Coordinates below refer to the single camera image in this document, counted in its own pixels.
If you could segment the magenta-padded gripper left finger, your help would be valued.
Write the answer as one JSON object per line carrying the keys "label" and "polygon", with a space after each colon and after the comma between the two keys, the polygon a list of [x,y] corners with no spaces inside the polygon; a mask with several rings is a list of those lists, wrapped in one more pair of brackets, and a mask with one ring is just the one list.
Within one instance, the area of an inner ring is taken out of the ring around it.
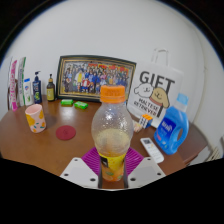
{"label": "magenta-padded gripper left finger", "polygon": [[74,157],[60,177],[84,188],[100,189],[102,172],[97,149],[90,149],[81,158]]}

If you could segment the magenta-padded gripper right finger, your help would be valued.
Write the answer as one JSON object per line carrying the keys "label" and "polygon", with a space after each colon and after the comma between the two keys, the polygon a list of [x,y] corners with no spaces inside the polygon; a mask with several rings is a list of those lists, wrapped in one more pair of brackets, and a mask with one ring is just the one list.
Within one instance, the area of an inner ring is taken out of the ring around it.
{"label": "magenta-padded gripper right finger", "polygon": [[165,177],[165,173],[151,157],[143,157],[129,148],[124,160],[124,187],[139,188]]}

